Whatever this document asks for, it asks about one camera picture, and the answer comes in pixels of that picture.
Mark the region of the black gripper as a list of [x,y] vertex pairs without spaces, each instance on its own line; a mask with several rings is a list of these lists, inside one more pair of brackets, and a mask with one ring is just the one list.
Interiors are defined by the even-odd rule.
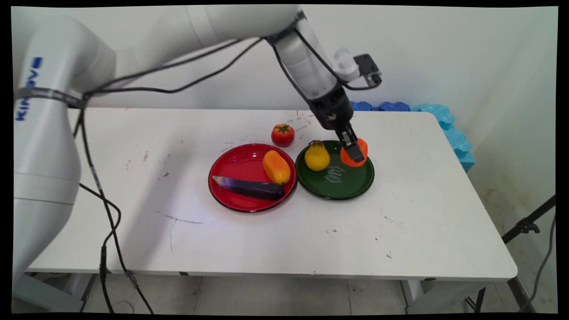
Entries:
[[335,86],[322,97],[309,100],[309,107],[324,129],[340,131],[340,160],[343,163],[366,161],[365,152],[350,124],[354,110],[342,86]]

